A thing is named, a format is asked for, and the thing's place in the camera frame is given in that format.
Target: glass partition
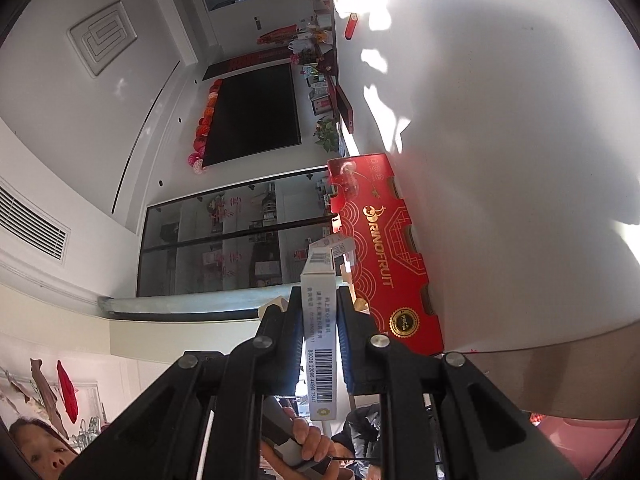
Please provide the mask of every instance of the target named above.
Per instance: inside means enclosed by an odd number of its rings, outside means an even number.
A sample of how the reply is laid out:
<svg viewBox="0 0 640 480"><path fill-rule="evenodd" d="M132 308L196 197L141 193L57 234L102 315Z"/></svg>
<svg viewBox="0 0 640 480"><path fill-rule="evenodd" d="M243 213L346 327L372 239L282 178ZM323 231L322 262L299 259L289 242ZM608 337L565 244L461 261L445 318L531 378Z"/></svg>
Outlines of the glass partition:
<svg viewBox="0 0 640 480"><path fill-rule="evenodd" d="M326 168L148 208L138 296L300 281L310 243L331 232Z"/></svg>

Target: air conditioner vent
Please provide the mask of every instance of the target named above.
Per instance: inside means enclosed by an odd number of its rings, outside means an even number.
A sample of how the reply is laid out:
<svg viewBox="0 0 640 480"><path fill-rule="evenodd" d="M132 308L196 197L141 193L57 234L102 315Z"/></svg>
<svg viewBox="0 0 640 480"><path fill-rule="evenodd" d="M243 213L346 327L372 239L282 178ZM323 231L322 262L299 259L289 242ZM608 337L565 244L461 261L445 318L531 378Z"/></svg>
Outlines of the air conditioner vent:
<svg viewBox="0 0 640 480"><path fill-rule="evenodd" d="M66 232L11 195L0 186L0 226L57 260L62 260Z"/></svg>

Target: cable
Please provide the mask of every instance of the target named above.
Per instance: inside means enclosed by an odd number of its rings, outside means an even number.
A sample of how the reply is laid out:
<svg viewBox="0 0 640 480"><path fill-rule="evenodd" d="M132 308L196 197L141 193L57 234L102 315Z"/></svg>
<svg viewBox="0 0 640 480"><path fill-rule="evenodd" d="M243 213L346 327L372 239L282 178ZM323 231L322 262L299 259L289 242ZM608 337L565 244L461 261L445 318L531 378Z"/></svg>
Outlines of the cable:
<svg viewBox="0 0 640 480"><path fill-rule="evenodd" d="M609 450L605 453L605 455L602 457L602 459L596 464L596 467L593 468L593 471L591 471L591 473L589 473L589 476L587 476L587 480L591 480L591 478L593 477L594 473L598 470L598 468L602 465L602 463L605 461L605 459L607 458L607 456L609 456L609 453L611 453L614 448L618 445L618 443L620 442L620 439L622 438L622 436L626 433L626 430L629 429L629 425L631 424L631 419L629 419L626 422L626 426L625 429L622 431L622 433L620 433L620 436L616 439L616 441L613 443L613 446L611 446L609 448Z"/></svg>
<svg viewBox="0 0 640 480"><path fill-rule="evenodd" d="M350 458L348 456L332 456L331 460L351 460L354 462L370 462L370 458Z"/></svg>

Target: barcode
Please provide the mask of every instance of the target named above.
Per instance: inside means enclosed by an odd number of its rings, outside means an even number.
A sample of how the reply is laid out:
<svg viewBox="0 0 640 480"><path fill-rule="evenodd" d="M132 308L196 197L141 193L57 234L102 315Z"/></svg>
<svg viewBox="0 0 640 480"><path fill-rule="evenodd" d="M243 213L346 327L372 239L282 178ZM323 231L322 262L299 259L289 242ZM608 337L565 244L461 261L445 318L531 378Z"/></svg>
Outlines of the barcode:
<svg viewBox="0 0 640 480"><path fill-rule="evenodd" d="M325 252L311 253L310 261L313 264L331 265L331 260L329 259L329 254L325 253Z"/></svg>
<svg viewBox="0 0 640 480"><path fill-rule="evenodd" d="M334 359L331 349L314 350L317 402L334 402Z"/></svg>

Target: green plant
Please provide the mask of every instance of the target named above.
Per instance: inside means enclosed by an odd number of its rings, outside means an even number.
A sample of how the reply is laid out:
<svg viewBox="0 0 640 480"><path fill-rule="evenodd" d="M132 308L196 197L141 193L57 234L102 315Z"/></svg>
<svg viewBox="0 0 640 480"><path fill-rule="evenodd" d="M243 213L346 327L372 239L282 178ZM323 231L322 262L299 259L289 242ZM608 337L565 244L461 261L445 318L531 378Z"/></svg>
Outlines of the green plant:
<svg viewBox="0 0 640 480"><path fill-rule="evenodd" d="M327 153L337 153L338 143L340 139L338 137L338 130L335 127L333 117L323 117L316 123L316 131L314 136L318 138L316 144L319 144L324 148Z"/></svg>

